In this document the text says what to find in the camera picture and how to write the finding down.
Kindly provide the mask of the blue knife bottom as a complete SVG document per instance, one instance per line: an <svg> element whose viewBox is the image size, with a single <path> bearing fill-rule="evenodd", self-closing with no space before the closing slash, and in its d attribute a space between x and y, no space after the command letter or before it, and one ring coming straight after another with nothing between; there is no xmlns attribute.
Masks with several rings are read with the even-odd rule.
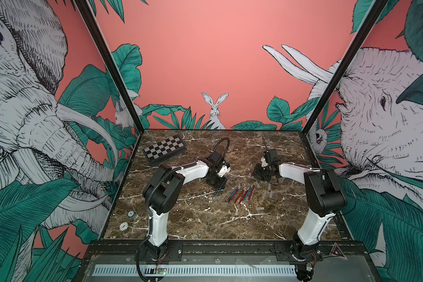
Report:
<svg viewBox="0 0 423 282"><path fill-rule="evenodd" d="M251 188L246 192L246 194L244 195L244 198L243 198L243 200L242 200L242 202L244 202L246 199L247 199L247 197L249 196L249 194L250 194L250 191L251 191Z"/></svg>

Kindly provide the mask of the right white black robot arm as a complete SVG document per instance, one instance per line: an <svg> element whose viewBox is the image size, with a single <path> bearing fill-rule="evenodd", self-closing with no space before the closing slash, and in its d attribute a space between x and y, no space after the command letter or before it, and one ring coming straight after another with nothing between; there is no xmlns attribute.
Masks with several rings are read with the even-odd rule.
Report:
<svg viewBox="0 0 423 282"><path fill-rule="evenodd" d="M304 185L309 211L294 237L300 247L316 246L331 218L347 204L334 170L282 162L275 149L264 151L254 176L266 182L270 182L272 177L283 177Z"/></svg>

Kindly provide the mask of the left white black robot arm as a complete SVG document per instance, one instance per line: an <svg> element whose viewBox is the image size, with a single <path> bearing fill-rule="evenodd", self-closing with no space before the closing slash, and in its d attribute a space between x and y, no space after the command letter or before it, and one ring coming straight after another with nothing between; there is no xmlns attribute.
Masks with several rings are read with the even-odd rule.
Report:
<svg viewBox="0 0 423 282"><path fill-rule="evenodd" d="M169 212L177 203L184 184L204 179L208 185L223 190L228 172L230 163L219 153L183 166L161 164L143 191L149 215L149 244L160 248L167 241Z"/></svg>

